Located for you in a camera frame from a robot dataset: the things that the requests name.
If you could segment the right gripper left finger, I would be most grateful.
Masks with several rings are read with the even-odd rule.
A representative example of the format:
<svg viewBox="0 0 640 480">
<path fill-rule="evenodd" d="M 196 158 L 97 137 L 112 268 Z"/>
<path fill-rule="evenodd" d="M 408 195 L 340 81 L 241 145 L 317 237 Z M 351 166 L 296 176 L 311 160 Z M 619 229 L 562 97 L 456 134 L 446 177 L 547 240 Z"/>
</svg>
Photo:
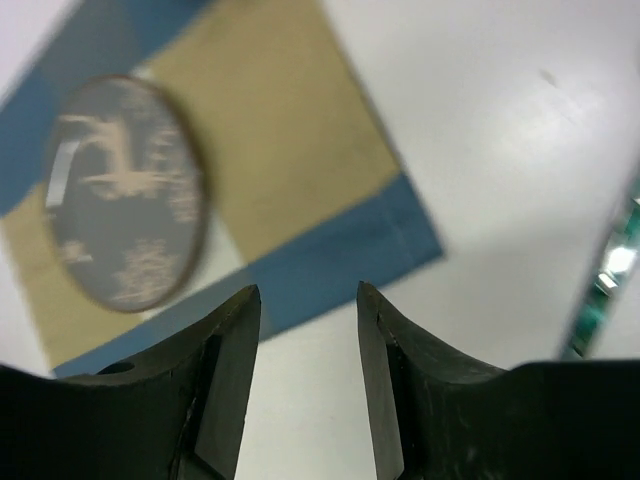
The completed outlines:
<svg viewBox="0 0 640 480">
<path fill-rule="evenodd" d="M 231 479 L 259 342 L 256 286 L 93 375 L 1 370 L 5 479 Z"/>
</svg>

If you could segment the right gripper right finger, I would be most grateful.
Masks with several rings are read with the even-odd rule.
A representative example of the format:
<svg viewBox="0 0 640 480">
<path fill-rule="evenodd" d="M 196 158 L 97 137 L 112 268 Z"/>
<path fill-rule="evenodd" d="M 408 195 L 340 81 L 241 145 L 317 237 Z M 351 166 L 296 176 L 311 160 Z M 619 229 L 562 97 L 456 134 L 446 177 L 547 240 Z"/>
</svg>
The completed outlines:
<svg viewBox="0 0 640 480">
<path fill-rule="evenodd" d="M 635 479 L 639 364 L 532 362 L 503 370 L 357 291 L 380 479 Z"/>
</svg>

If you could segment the blue beige placemat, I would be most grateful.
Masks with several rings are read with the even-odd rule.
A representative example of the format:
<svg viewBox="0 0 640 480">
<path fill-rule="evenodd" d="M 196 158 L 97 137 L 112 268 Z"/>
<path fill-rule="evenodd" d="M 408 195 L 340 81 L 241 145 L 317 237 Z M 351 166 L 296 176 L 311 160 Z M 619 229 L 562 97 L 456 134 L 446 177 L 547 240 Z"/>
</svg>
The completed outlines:
<svg viewBox="0 0 640 480">
<path fill-rule="evenodd" d="M 60 260 L 43 207 L 54 120 L 101 75 L 162 89 L 203 164 L 207 226 L 188 281 L 138 313 L 106 309 Z M 316 1 L 72 1 L 1 97 L 1 250 L 13 285 L 1 360 L 43 376 L 102 367 L 256 285 L 262 338 L 439 258 L 399 155 Z"/>
</svg>

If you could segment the grey patterned plate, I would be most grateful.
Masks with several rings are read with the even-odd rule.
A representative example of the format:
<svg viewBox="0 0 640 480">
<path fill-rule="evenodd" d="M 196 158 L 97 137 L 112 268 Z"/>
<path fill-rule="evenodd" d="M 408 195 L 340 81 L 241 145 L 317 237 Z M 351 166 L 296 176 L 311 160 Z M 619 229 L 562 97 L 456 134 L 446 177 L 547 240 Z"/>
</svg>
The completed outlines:
<svg viewBox="0 0 640 480">
<path fill-rule="evenodd" d="M 207 200 L 197 144 L 162 89 L 111 74 L 72 91 L 51 130 L 43 207 L 91 300 L 138 313 L 174 296 L 201 251 Z"/>
</svg>

